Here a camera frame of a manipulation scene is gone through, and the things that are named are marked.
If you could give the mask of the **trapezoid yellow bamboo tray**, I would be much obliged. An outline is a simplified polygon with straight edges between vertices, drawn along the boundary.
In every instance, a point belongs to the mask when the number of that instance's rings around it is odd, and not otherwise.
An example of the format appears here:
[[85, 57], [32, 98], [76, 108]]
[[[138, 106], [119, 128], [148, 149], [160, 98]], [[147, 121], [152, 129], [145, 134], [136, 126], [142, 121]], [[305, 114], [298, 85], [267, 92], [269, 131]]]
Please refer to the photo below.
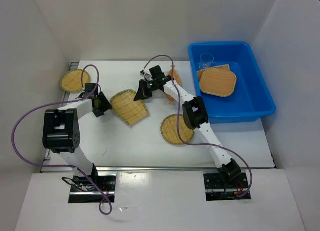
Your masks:
[[149, 115], [142, 100], [134, 101], [136, 94], [134, 90], [126, 89], [110, 99], [112, 110], [128, 126], [135, 125]]

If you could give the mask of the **boat-shaped orange woven basket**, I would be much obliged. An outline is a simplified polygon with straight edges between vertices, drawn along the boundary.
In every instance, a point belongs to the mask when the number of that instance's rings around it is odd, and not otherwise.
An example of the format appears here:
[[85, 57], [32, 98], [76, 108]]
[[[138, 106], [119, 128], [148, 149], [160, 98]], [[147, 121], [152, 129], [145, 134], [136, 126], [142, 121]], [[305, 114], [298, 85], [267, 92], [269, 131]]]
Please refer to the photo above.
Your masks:
[[[171, 65], [170, 67], [171, 67], [171, 69], [170, 69], [170, 71], [168, 71], [166, 73], [166, 76], [171, 76], [179, 85], [181, 85], [182, 81], [181, 81], [181, 78], [180, 78], [178, 72], [176, 71], [176, 66]], [[169, 94], [166, 94], [166, 93], [164, 94], [164, 96], [167, 98], [168, 103], [170, 105], [175, 104], [176, 100], [172, 96], [170, 96]]]

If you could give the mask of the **round bamboo tray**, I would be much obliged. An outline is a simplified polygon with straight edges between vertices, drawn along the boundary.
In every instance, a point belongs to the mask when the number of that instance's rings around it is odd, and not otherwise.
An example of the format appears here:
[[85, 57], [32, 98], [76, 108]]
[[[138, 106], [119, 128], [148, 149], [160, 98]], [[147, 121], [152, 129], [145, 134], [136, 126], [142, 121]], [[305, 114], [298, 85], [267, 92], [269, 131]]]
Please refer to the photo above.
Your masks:
[[[185, 143], [181, 141], [177, 131], [178, 115], [173, 114], [167, 116], [161, 123], [160, 132], [164, 140], [175, 146], [182, 146]], [[189, 129], [185, 122], [183, 115], [179, 115], [179, 133], [183, 141], [189, 143], [195, 136], [195, 132]]]
[[87, 71], [73, 69], [67, 72], [60, 81], [60, 87], [67, 93], [78, 93], [83, 90], [84, 85], [91, 81]]

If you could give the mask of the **clear plastic cup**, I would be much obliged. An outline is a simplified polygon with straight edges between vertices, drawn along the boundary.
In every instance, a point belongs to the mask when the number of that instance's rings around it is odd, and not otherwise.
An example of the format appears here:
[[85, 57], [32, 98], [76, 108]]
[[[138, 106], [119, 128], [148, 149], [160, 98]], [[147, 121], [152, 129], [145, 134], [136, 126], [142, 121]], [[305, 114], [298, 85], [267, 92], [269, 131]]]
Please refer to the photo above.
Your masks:
[[212, 66], [214, 62], [214, 56], [210, 53], [203, 53], [200, 55], [200, 62], [199, 62], [199, 70], [208, 69]]

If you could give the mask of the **rounded square orange woven tray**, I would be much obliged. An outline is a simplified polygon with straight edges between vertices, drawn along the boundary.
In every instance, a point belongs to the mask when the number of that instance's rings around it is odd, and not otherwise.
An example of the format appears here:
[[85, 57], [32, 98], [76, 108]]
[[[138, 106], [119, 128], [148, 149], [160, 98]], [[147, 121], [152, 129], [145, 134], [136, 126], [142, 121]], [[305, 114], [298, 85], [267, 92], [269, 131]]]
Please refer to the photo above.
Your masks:
[[229, 97], [236, 88], [237, 76], [227, 70], [207, 68], [201, 71], [199, 88], [204, 94]]

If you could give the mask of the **fan-shaped orange woven tray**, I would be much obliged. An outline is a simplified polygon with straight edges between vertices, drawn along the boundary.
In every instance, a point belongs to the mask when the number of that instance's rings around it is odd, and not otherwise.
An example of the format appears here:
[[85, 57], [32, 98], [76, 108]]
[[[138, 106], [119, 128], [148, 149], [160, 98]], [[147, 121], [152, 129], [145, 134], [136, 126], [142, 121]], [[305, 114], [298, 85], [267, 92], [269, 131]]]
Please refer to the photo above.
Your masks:
[[[228, 71], [228, 72], [231, 71], [229, 64], [213, 66], [213, 67], [210, 67], [210, 69], [218, 69], [218, 70], [223, 70], [223, 71]], [[199, 81], [201, 80], [202, 75], [205, 72], [205, 70], [207, 70], [207, 68], [197, 71], [197, 78]]]

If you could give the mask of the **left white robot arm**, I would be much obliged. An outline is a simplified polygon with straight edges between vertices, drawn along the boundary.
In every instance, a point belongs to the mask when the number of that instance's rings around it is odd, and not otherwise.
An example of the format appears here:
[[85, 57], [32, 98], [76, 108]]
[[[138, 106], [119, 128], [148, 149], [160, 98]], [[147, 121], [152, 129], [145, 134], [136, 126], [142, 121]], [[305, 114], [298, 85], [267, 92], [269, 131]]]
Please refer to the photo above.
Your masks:
[[86, 83], [79, 99], [59, 109], [48, 109], [44, 115], [42, 143], [46, 149], [58, 154], [70, 166], [82, 185], [96, 190], [100, 178], [94, 163], [89, 161], [80, 147], [79, 120], [87, 114], [99, 118], [112, 106], [96, 83]]

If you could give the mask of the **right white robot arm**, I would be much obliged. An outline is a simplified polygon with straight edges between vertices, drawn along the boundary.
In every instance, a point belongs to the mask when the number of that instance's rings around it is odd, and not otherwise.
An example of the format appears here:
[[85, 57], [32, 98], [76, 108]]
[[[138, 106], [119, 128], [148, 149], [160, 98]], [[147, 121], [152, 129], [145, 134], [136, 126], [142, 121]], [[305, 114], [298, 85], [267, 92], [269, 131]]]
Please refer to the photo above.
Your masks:
[[209, 152], [219, 173], [219, 182], [225, 188], [232, 187], [241, 174], [241, 168], [229, 155], [229, 150], [218, 144], [209, 116], [201, 96], [194, 96], [183, 89], [170, 75], [165, 75], [160, 66], [151, 68], [150, 73], [140, 72], [143, 77], [139, 81], [134, 101], [146, 100], [153, 92], [162, 91], [178, 102], [178, 111], [182, 111], [185, 125], [198, 134], [203, 146], [209, 146]]

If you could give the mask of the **blue plastic bin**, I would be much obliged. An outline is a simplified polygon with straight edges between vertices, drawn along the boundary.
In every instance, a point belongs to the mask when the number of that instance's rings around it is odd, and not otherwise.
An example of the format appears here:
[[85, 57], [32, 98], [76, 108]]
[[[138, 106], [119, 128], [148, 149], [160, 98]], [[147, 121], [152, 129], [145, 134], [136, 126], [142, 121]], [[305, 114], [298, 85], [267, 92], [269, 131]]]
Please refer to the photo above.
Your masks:
[[[188, 47], [193, 83], [197, 96], [203, 98], [212, 124], [255, 122], [275, 113], [276, 105], [260, 71], [251, 46], [242, 41], [193, 43]], [[201, 55], [213, 56], [212, 66], [229, 65], [236, 77], [233, 94], [218, 97], [203, 93], [197, 72]]]

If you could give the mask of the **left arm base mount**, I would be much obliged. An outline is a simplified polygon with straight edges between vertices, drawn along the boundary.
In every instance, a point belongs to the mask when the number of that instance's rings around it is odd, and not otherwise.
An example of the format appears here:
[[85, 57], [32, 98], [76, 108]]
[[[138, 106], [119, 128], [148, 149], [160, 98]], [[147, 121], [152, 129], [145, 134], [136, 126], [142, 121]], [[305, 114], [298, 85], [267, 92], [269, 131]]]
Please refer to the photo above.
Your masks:
[[[85, 177], [62, 177], [67, 185], [70, 186], [69, 204], [99, 203], [103, 200], [102, 194]], [[117, 176], [115, 173], [98, 176], [96, 185], [106, 194], [111, 203], [115, 202]]]

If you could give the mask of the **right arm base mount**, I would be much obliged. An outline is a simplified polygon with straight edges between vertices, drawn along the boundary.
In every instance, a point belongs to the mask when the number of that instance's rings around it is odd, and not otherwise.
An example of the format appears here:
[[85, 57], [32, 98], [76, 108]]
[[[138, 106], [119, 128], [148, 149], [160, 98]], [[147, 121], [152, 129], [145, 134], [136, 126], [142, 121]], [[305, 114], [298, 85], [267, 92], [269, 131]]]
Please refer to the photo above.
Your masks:
[[204, 173], [205, 197], [207, 202], [213, 201], [233, 201], [251, 200], [251, 194], [239, 197], [245, 193], [249, 187], [247, 175], [243, 172], [233, 183], [226, 185], [221, 180], [218, 173]]

